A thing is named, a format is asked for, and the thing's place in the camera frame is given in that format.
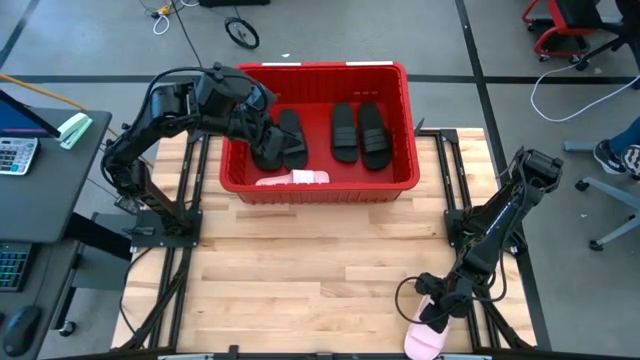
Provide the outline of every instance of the chair wheel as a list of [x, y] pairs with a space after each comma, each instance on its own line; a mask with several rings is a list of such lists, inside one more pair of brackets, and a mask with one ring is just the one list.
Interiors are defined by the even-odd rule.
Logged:
[[62, 329], [58, 330], [58, 333], [62, 337], [69, 337], [71, 336], [71, 334], [73, 334], [74, 331], [76, 331], [76, 328], [76, 323], [74, 323], [73, 321], [65, 320], [64, 325], [62, 325]]
[[569, 64], [575, 65], [575, 64], [579, 63], [580, 61], [582, 61], [582, 56], [580, 56], [580, 55], [573, 55], [573, 56], [571, 56], [569, 58]]
[[578, 71], [585, 71], [587, 70], [587, 68], [589, 67], [589, 60], [580, 60], [580, 62], [578, 63], [578, 65], [576, 65], [576, 70]]
[[602, 251], [602, 250], [604, 250], [604, 247], [602, 247], [602, 245], [598, 244], [598, 242], [596, 240], [591, 240], [591, 241], [589, 241], [589, 249], [591, 249], [593, 251]]
[[578, 191], [585, 191], [585, 190], [587, 190], [589, 188], [589, 183], [586, 183], [586, 182], [580, 180], [574, 185], [574, 187]]

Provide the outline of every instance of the black slipper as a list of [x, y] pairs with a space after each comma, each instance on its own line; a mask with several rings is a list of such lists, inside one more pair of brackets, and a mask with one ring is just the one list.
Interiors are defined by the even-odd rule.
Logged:
[[251, 149], [251, 159], [254, 165], [263, 171], [276, 171], [282, 167], [282, 153], [278, 153], [272, 160], [267, 160], [263, 155], [258, 155]]
[[369, 170], [380, 170], [391, 162], [391, 136], [374, 103], [358, 107], [362, 161]]
[[331, 153], [344, 163], [358, 161], [358, 137], [349, 103], [336, 104], [331, 112]]
[[284, 166], [289, 170], [304, 169], [309, 160], [309, 154], [307, 153], [307, 143], [298, 121], [298, 114], [291, 109], [282, 110], [278, 126], [297, 138], [297, 141], [288, 137], [285, 138], [287, 145], [282, 151]]

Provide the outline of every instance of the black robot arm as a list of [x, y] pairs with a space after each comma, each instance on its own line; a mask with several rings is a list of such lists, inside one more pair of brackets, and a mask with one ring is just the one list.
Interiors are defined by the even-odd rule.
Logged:
[[[454, 221], [453, 234], [449, 236], [457, 253], [449, 274], [445, 278], [438, 278], [430, 273], [422, 273], [416, 281], [416, 291], [431, 295], [433, 300], [433, 304], [426, 306], [420, 314], [420, 322], [438, 333], [444, 331], [448, 315], [458, 318], [467, 316], [473, 300], [488, 305], [491, 310], [489, 314], [497, 313], [492, 303], [506, 295], [506, 284], [503, 294], [495, 299], [475, 298], [473, 293], [489, 293], [488, 288], [495, 280], [498, 262], [502, 267], [505, 241], [544, 194], [558, 187], [562, 176], [562, 160], [550, 158], [536, 150], [520, 149], [512, 164], [511, 179], [507, 184], [485, 205], [466, 209]], [[506, 324], [499, 312], [496, 320], [500, 320], [499, 324]]]
[[275, 95], [263, 85], [219, 63], [199, 71], [199, 78], [186, 83], [153, 88], [152, 82], [140, 114], [123, 125], [125, 131], [115, 141], [107, 142], [101, 164], [105, 179], [123, 198], [140, 201], [160, 216], [167, 235], [189, 233], [193, 217], [151, 181], [139, 159], [149, 147], [184, 131], [202, 132], [244, 140], [254, 152], [273, 158], [284, 139], [268, 113]]

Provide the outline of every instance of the monitor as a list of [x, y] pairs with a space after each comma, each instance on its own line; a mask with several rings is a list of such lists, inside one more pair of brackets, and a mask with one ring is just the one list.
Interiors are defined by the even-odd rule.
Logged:
[[60, 133], [24, 104], [0, 90], [0, 137], [58, 138]]

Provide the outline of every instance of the red chair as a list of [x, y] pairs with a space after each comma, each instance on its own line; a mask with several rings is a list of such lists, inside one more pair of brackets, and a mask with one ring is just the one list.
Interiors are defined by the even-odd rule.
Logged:
[[[532, 0], [522, 15], [529, 24], [529, 31], [544, 31], [536, 41], [533, 51], [540, 61], [550, 56], [571, 57], [572, 63], [589, 52], [589, 44], [583, 36], [589, 35], [602, 24], [596, 8], [599, 0], [549, 0], [551, 19], [531, 19], [529, 13], [539, 0]], [[574, 39], [577, 46], [565, 46], [567, 39]]]

